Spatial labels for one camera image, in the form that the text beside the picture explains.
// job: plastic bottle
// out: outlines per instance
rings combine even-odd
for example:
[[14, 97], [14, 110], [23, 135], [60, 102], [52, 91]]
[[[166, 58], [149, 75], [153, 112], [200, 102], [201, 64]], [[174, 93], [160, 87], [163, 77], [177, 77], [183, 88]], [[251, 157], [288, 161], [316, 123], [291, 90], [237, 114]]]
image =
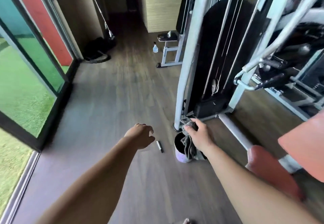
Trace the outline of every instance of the plastic bottle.
[[156, 42], [154, 41], [154, 46], [153, 46], [153, 52], [157, 53], [159, 51], [159, 48], [156, 46]]

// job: red wall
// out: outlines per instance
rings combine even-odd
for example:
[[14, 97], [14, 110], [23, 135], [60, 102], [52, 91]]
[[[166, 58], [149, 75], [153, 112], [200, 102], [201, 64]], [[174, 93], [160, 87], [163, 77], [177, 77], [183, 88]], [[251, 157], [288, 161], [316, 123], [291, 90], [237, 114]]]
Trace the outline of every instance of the red wall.
[[72, 57], [51, 20], [51, 17], [47, 13], [43, 2], [41, 0], [22, 1], [60, 64], [62, 66], [69, 66], [72, 62]]

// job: bucket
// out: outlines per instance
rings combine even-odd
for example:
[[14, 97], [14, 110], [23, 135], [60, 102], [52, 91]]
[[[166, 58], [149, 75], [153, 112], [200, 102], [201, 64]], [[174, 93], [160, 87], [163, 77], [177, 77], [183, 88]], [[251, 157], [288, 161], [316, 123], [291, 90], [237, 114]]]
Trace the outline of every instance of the bucket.
[[190, 162], [191, 160], [188, 160], [188, 158], [184, 154], [184, 144], [181, 142], [181, 139], [184, 137], [185, 136], [182, 132], [176, 135], [176, 137], [174, 138], [174, 148], [176, 151], [177, 160], [182, 163], [187, 163]]

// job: gray towel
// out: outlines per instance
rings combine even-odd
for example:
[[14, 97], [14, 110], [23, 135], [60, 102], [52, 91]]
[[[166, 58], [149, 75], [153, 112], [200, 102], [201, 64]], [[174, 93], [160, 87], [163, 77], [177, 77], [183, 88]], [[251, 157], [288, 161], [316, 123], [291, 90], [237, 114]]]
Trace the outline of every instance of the gray towel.
[[[194, 130], [198, 130], [198, 126], [196, 123], [191, 121], [189, 118], [184, 118], [181, 120], [181, 123], [192, 127]], [[181, 142], [184, 144], [184, 154], [186, 155], [188, 160], [196, 159], [196, 160], [205, 160], [205, 156], [202, 154], [200, 150], [198, 150], [192, 142], [191, 136], [184, 130], [184, 126], [182, 127], [182, 133], [184, 134], [184, 138], [181, 139]]]

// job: wooden floor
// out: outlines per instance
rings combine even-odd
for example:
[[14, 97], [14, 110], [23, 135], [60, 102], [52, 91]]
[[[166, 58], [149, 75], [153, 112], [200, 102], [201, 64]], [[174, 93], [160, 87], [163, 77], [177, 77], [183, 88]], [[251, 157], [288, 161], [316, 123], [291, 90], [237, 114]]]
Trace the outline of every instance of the wooden floor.
[[[34, 223], [137, 122], [153, 126], [165, 152], [153, 143], [136, 154], [110, 224], [171, 224], [185, 218], [199, 224], [241, 223], [208, 162], [175, 159], [172, 124], [181, 66], [155, 68], [163, 47], [158, 44], [159, 53], [152, 52], [156, 33], [148, 34], [133, 18], [117, 21], [112, 59], [79, 67], [59, 128], [40, 156], [14, 224]], [[264, 91], [245, 93], [231, 117], [278, 157], [285, 154], [278, 137], [301, 122]], [[221, 121], [208, 124], [217, 144], [245, 165], [245, 149]]]

